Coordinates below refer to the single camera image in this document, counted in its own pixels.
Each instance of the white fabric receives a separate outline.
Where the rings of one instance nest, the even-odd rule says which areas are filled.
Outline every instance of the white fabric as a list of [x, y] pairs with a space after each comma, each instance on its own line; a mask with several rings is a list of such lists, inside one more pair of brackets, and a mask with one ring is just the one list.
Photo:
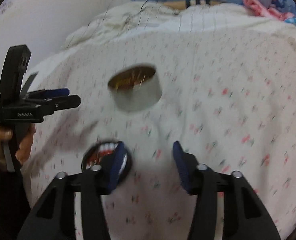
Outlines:
[[[133, 152], [134, 165], [103, 198], [112, 239], [186, 239], [195, 198], [180, 188], [172, 159], [172, 143], [180, 140], [215, 171], [242, 171], [285, 239], [296, 225], [296, 27], [249, 17], [231, 4], [176, 15], [134, 2], [103, 17], [34, 69], [40, 74], [32, 90], [68, 87], [82, 103], [37, 125], [24, 166], [31, 205], [56, 173], [80, 172], [91, 144], [117, 138]], [[156, 65], [163, 96], [150, 109], [125, 114], [107, 82], [141, 62]], [[216, 239], [220, 228], [219, 212]], [[76, 234], [82, 239], [78, 204]]]

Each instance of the hand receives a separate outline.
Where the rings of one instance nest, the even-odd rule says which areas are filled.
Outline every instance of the hand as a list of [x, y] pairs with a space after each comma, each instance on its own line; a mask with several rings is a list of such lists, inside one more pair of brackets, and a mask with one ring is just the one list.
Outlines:
[[[28, 160], [30, 156], [31, 146], [33, 144], [34, 134], [36, 133], [36, 127], [34, 124], [30, 124], [27, 135], [23, 138], [19, 144], [19, 150], [16, 152], [16, 159], [23, 164]], [[13, 136], [13, 132], [10, 129], [0, 126], [0, 169], [6, 170], [6, 160], [4, 151], [1, 145], [2, 141], [9, 141]]]

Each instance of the metal bolt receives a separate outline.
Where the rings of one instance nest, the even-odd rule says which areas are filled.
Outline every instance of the metal bolt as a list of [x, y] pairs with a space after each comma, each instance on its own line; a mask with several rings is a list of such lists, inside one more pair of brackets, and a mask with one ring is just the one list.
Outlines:
[[234, 171], [232, 172], [232, 176], [238, 179], [242, 177], [242, 173], [240, 171]]
[[197, 169], [200, 171], [206, 171], [208, 169], [208, 166], [205, 164], [198, 164]]
[[91, 166], [90, 169], [92, 171], [100, 171], [101, 170], [101, 166], [99, 164], [95, 164], [95, 165]]
[[58, 179], [63, 179], [64, 177], [67, 176], [67, 173], [64, 172], [64, 171], [61, 171], [61, 172], [58, 172], [57, 175], [56, 175], [56, 178]]

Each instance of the white blanket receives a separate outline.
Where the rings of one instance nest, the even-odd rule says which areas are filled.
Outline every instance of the white blanket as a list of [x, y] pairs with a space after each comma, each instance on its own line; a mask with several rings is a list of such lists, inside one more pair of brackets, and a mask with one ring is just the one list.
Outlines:
[[[172, 159], [172, 144], [180, 140], [215, 171], [240, 170], [282, 239], [293, 231], [295, 26], [250, 17], [231, 4], [176, 12], [133, 2], [96, 17], [65, 47], [30, 72], [40, 71], [31, 89], [68, 87], [81, 97], [79, 108], [37, 125], [23, 169], [31, 205], [56, 173], [80, 172], [83, 153], [98, 138], [117, 138], [132, 150], [134, 165], [125, 183], [103, 198], [112, 239], [186, 239], [195, 198], [180, 188]], [[150, 109], [125, 114], [115, 108], [107, 82], [141, 62], [156, 65], [163, 96]], [[219, 212], [216, 239], [222, 224]], [[76, 235], [82, 239], [80, 204]]]

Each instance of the pink fabric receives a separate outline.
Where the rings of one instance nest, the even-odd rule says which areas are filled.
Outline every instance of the pink fabric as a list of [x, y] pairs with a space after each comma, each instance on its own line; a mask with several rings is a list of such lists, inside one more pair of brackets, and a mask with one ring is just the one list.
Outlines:
[[285, 21], [286, 19], [293, 18], [293, 13], [280, 13], [275, 8], [265, 8], [258, 0], [242, 0], [243, 4], [252, 9], [256, 16], [262, 16], [270, 19], [276, 19], [279, 21]]

